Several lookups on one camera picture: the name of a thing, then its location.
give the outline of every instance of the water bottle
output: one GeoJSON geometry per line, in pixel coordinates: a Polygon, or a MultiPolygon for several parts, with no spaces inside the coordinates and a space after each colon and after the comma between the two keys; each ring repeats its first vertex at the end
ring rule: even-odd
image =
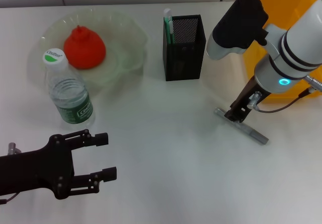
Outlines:
{"type": "Polygon", "coordinates": [[[88,128],[95,116],[89,93],[78,72],[68,64],[61,49],[49,49],[43,55],[46,84],[51,100],[62,119],[72,129],[88,128]]]}

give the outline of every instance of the orange container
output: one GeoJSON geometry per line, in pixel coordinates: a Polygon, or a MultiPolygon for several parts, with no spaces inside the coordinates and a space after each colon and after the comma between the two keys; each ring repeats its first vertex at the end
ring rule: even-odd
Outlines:
{"type": "MultiPolygon", "coordinates": [[[[261,0],[265,12],[269,18],[266,24],[275,24],[279,28],[289,29],[316,0],[261,0]]],[[[254,75],[254,69],[258,61],[266,54],[266,50],[254,41],[243,54],[247,76],[250,79],[254,75]]],[[[310,73],[310,76],[322,81],[322,67],[310,73]]],[[[301,80],[293,88],[283,94],[271,94],[265,102],[285,102],[295,99],[299,93],[308,87],[301,80]]],[[[315,92],[308,97],[317,97],[321,93],[315,92]]]]}

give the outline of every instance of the red toy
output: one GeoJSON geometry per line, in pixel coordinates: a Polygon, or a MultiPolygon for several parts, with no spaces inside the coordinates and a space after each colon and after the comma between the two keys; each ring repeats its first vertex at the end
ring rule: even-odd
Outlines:
{"type": "Polygon", "coordinates": [[[77,26],[64,43],[68,62],[77,69],[93,68],[103,62],[106,54],[103,40],[94,31],[77,26]]]}

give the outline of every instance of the table surface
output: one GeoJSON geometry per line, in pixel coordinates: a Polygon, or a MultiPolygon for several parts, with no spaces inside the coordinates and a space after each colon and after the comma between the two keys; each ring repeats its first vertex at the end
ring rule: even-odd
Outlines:
{"type": "MultiPolygon", "coordinates": [[[[117,180],[102,183],[99,194],[63,201],[47,189],[20,193],[0,207],[1,221],[321,223],[320,99],[303,99],[277,114],[252,112],[246,123],[270,139],[260,146],[213,115],[215,107],[228,109],[246,83],[239,55],[220,61],[205,55],[199,80],[165,81],[163,9],[200,14],[208,38],[230,5],[102,6],[132,16],[148,35],[143,73],[92,96],[91,133],[108,132],[110,144],[73,151],[75,174],[116,166],[117,180]]],[[[79,8],[0,9],[0,155],[9,142],[26,152],[69,132],[49,96],[30,80],[27,58],[52,23],[79,8]]]]}

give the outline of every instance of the black pen holder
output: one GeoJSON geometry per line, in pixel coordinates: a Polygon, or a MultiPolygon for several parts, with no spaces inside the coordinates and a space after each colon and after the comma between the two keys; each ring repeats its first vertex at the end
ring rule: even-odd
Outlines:
{"type": "Polygon", "coordinates": [[[172,17],[174,43],[163,27],[163,63],[166,81],[199,79],[206,38],[200,15],[172,17]]]}

